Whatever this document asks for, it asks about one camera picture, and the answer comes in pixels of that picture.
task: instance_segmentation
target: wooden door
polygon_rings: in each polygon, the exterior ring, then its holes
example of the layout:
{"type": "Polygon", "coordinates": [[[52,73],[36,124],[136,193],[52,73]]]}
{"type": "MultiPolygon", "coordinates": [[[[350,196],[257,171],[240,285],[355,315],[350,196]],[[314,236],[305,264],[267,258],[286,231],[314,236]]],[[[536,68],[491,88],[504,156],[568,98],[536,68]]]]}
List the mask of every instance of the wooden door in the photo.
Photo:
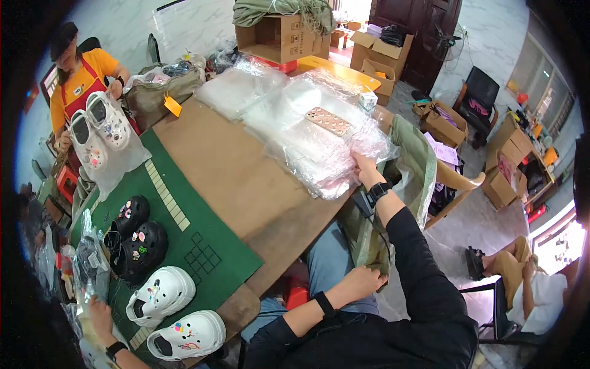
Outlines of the wooden door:
{"type": "Polygon", "coordinates": [[[443,62],[432,56],[424,44],[435,47],[438,40],[431,32],[437,24],[444,34],[452,35],[457,25],[461,0],[377,0],[372,22],[385,27],[400,26],[414,35],[401,80],[426,94],[430,93],[443,62]]]}

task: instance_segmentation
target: orange shirt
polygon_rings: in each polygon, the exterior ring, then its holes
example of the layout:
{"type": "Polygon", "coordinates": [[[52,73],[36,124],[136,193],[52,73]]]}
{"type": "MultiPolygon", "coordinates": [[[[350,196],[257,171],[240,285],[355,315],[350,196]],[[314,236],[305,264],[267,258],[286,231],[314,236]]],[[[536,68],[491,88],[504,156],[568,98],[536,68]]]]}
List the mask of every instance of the orange shirt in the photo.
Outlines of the orange shirt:
{"type": "MultiPolygon", "coordinates": [[[[119,61],[110,56],[101,48],[95,48],[82,54],[82,58],[88,63],[94,72],[98,75],[99,80],[104,84],[105,76],[112,76],[119,61]]],[[[92,86],[94,78],[90,73],[81,66],[78,71],[71,76],[68,82],[65,83],[65,105],[71,104],[79,96],[81,96],[85,88],[92,86]]],[[[62,86],[57,86],[51,95],[50,110],[51,110],[51,124],[53,125],[53,132],[57,131],[65,125],[65,105],[61,97],[62,86]]]]}

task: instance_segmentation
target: orange tag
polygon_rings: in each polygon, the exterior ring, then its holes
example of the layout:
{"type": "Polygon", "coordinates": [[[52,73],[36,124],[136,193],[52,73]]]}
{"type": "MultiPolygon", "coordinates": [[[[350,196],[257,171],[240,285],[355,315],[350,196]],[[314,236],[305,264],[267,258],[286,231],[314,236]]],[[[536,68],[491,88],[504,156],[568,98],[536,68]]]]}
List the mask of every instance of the orange tag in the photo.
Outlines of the orange tag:
{"type": "Polygon", "coordinates": [[[164,92],[164,106],[172,112],[176,117],[180,116],[182,106],[176,102],[173,98],[168,95],[168,92],[164,92]]]}

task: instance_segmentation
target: white shirt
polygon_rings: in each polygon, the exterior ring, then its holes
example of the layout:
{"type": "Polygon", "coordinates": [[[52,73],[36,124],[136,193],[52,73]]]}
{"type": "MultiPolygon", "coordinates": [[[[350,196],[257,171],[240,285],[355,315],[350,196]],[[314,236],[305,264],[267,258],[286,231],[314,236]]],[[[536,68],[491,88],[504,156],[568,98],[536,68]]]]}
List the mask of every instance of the white shirt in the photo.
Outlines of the white shirt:
{"type": "Polygon", "coordinates": [[[568,287],[568,280],[563,274],[547,275],[533,272],[530,288],[533,291],[535,307],[525,320],[522,286],[520,284],[514,299],[512,310],[506,313],[509,320],[522,326],[521,332],[532,332],[542,335],[551,329],[563,308],[563,290],[568,287]]]}

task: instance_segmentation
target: smartwatch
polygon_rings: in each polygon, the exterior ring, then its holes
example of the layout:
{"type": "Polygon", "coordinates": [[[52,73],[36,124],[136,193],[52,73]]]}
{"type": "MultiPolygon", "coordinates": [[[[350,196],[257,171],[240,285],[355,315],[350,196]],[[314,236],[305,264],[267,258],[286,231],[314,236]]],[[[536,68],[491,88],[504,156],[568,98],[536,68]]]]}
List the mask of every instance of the smartwatch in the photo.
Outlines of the smartwatch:
{"type": "Polygon", "coordinates": [[[383,182],[379,182],[376,185],[374,185],[373,187],[371,187],[371,189],[369,190],[369,195],[370,195],[370,204],[371,207],[375,207],[375,204],[377,203],[377,201],[382,198],[383,196],[385,196],[387,194],[387,191],[391,190],[393,188],[393,185],[389,182],[383,183],[383,182]]]}
{"type": "Polygon", "coordinates": [[[324,318],[334,318],[336,316],[337,310],[334,310],[330,301],[323,292],[318,292],[313,297],[317,303],[322,308],[324,312],[324,318]]]}
{"type": "Polygon", "coordinates": [[[107,357],[109,359],[111,359],[113,363],[116,363],[117,360],[115,359],[114,356],[117,354],[117,352],[119,352],[122,349],[128,350],[127,349],[127,346],[125,346],[124,343],[122,343],[122,342],[115,342],[114,344],[112,344],[111,346],[109,346],[107,348],[107,357]]]}

